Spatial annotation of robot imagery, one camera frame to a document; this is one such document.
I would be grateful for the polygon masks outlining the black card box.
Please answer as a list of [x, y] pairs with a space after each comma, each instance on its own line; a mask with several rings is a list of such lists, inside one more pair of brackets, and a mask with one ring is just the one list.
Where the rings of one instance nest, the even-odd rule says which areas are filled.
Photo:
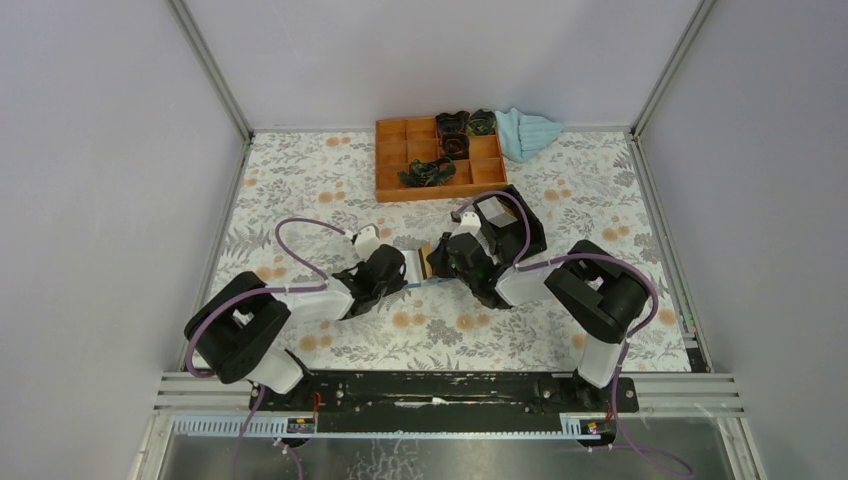
[[472, 207], [480, 217], [481, 231], [490, 253], [501, 263], [512, 264], [524, 248], [526, 237], [530, 238], [530, 243], [521, 260], [527, 260], [546, 251], [548, 246], [544, 226], [529, 208], [521, 193], [512, 184], [502, 188], [501, 191], [513, 197], [524, 210], [529, 222], [530, 234], [526, 234], [524, 217], [512, 200], [497, 195], [475, 200]]

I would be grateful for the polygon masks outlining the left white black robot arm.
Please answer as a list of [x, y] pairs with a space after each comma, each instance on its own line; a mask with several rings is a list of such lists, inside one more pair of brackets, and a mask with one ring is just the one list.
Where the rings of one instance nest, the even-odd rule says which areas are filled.
[[289, 322], [347, 320], [368, 313], [406, 285], [403, 253], [382, 244], [324, 284], [270, 287], [256, 273], [237, 275], [189, 320], [186, 367], [223, 384], [241, 380], [271, 390], [288, 411], [309, 401], [305, 368], [274, 342]]

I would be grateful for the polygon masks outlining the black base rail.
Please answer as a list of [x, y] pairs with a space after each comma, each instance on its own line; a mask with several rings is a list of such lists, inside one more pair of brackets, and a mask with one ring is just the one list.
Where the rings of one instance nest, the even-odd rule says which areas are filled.
[[640, 409], [632, 379], [598, 388], [574, 373], [317, 370], [261, 412], [303, 412], [319, 434], [553, 433], [562, 417]]

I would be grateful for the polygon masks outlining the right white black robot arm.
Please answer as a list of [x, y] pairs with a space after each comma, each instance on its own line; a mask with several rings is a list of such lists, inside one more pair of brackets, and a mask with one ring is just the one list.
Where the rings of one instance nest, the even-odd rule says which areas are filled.
[[430, 276], [459, 280], [490, 309], [558, 301], [586, 332], [573, 396], [589, 412], [612, 400], [610, 382], [620, 372], [626, 345], [659, 308], [657, 289], [646, 275], [588, 240], [560, 257], [507, 266], [496, 263], [475, 235], [448, 233], [423, 263]]

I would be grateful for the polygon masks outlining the light blue folded cloth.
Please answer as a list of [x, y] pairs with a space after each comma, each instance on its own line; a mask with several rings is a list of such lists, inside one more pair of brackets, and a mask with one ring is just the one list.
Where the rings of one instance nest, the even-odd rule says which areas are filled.
[[527, 115], [516, 108], [495, 111], [497, 134], [504, 156], [526, 163], [554, 143], [564, 132], [563, 124], [543, 116]]

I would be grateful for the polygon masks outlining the black rolled band top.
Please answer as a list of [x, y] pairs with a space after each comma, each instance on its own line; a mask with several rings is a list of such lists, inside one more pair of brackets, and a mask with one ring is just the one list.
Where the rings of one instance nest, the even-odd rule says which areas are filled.
[[488, 136], [497, 133], [497, 116], [494, 111], [478, 109], [467, 121], [466, 133], [469, 136]]

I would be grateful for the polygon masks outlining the black tangled band pile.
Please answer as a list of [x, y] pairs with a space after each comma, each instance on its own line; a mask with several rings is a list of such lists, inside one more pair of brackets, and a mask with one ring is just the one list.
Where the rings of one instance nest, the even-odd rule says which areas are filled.
[[430, 162], [415, 159], [409, 163], [405, 171], [399, 171], [397, 177], [406, 187], [424, 188], [443, 186], [455, 174], [455, 163], [448, 157], [441, 157]]

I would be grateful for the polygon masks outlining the black rolled band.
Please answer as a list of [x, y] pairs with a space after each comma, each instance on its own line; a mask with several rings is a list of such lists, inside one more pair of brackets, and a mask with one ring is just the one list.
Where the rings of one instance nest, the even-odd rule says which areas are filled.
[[462, 132], [447, 132], [441, 135], [443, 155], [451, 160], [466, 160], [470, 158], [470, 139]]
[[478, 109], [467, 121], [466, 133], [469, 136], [488, 136], [497, 133], [497, 116], [494, 111]]
[[456, 113], [442, 112], [435, 116], [437, 135], [465, 134], [468, 128], [470, 113], [460, 110]]

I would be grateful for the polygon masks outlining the white card in box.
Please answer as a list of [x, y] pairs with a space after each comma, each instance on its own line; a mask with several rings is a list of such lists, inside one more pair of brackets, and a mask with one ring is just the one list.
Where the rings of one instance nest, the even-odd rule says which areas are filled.
[[498, 196], [481, 200], [476, 207], [480, 211], [480, 216], [485, 218], [493, 228], [504, 228], [519, 221], [510, 209], [510, 205], [504, 204]]

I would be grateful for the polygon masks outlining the black rolled band left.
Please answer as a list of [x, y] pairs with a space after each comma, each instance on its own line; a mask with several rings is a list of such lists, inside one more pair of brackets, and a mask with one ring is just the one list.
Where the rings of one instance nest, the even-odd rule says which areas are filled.
[[460, 110], [456, 113], [442, 112], [435, 116], [437, 135], [465, 134], [468, 128], [470, 113]]

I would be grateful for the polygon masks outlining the gold black credit card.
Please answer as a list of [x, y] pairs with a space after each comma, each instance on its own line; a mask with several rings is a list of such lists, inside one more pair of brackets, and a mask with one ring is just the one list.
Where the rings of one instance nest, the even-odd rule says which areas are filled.
[[427, 280], [433, 276], [433, 268], [428, 260], [431, 253], [432, 246], [430, 243], [425, 243], [418, 249], [421, 278], [423, 280]]

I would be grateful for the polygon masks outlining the black rolled band centre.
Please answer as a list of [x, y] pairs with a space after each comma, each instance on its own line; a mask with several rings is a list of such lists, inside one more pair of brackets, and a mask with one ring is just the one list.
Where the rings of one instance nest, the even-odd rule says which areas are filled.
[[462, 132], [447, 132], [441, 135], [443, 155], [451, 160], [466, 160], [470, 158], [470, 139]]

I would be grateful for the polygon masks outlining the blue leather card holder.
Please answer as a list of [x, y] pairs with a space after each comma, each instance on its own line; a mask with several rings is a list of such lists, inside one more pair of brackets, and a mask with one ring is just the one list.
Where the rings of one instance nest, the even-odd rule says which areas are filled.
[[403, 289], [415, 289], [421, 287], [427, 287], [431, 285], [436, 285], [442, 282], [451, 281], [451, 278], [439, 277], [434, 273], [433, 276], [427, 280], [423, 280], [421, 278], [420, 264], [419, 264], [419, 256], [418, 249], [416, 250], [403, 250], [405, 258], [405, 273], [404, 280], [406, 284], [403, 286]]

